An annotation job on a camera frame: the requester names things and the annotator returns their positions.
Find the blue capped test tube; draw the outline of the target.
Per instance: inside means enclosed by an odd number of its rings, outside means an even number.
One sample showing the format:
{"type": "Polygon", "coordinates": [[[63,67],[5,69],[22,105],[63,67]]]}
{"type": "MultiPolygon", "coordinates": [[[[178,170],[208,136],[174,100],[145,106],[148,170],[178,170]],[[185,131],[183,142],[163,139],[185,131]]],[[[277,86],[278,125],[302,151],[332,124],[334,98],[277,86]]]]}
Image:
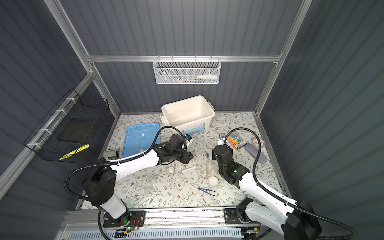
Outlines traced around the blue capped test tube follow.
{"type": "Polygon", "coordinates": [[[185,135],[185,139],[186,139],[186,148],[188,148],[188,147],[189,147],[189,145],[192,143],[192,141],[193,141],[193,138],[192,138],[192,136],[191,136],[191,135],[189,135],[189,134],[186,134],[186,135],[185,135]]]}
{"type": "Polygon", "coordinates": [[[210,176],[210,155],[209,154],[206,154],[206,180],[209,178],[210,176]]]}

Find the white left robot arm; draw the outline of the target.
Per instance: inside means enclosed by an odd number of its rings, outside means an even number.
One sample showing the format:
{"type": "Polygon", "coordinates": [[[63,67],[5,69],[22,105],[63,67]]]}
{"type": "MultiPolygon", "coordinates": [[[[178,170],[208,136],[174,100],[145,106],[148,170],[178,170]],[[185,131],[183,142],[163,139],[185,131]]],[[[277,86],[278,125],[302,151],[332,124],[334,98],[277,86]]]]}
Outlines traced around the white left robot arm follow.
{"type": "Polygon", "coordinates": [[[128,217],[128,207],[114,192],[115,184],[128,175],[158,165],[181,162],[188,164],[193,154],[187,151],[191,135],[172,135],[167,142],[154,144],[146,153],[135,155],[125,163],[113,162],[111,166],[92,167],[83,183],[88,201],[114,220],[128,217]]]}

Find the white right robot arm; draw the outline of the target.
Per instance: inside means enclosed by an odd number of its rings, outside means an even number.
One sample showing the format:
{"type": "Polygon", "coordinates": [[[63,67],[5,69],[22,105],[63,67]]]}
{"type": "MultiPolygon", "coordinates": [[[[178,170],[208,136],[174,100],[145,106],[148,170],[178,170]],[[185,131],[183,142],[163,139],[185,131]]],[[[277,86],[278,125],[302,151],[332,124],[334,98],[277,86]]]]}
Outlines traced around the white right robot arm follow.
{"type": "Polygon", "coordinates": [[[322,228],[319,221],[302,213],[295,207],[300,205],[260,181],[255,181],[253,173],[233,159],[233,150],[227,145],[219,145],[212,150],[213,161],[218,164],[220,176],[229,184],[245,191],[264,204],[259,206],[250,198],[245,198],[237,207],[238,218],[242,222],[259,222],[281,234],[285,240],[316,240],[322,228]]]}

